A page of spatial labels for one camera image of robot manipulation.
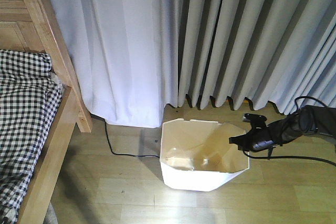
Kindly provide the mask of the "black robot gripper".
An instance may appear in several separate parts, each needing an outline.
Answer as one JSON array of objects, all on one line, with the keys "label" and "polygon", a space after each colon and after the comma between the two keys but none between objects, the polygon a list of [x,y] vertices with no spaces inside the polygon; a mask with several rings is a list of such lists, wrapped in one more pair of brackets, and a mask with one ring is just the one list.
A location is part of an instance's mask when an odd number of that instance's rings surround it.
[{"label": "black robot gripper", "polygon": [[240,151],[252,152],[260,152],[276,145],[282,146],[285,143],[282,138],[282,128],[282,123],[264,124],[263,127],[252,123],[248,136],[232,136],[229,138],[229,144],[236,144]]}]

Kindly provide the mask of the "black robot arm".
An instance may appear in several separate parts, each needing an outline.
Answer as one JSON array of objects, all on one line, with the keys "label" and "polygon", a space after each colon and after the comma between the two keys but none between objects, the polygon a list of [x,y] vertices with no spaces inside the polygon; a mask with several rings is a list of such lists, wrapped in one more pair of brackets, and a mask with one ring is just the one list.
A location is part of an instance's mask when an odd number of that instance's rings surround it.
[{"label": "black robot arm", "polygon": [[269,124],[265,116],[258,114],[246,113],[244,120],[250,123],[250,131],[229,138],[229,143],[236,144],[241,151],[260,152],[290,143],[303,135],[320,137],[335,144],[335,108],[306,105]]}]

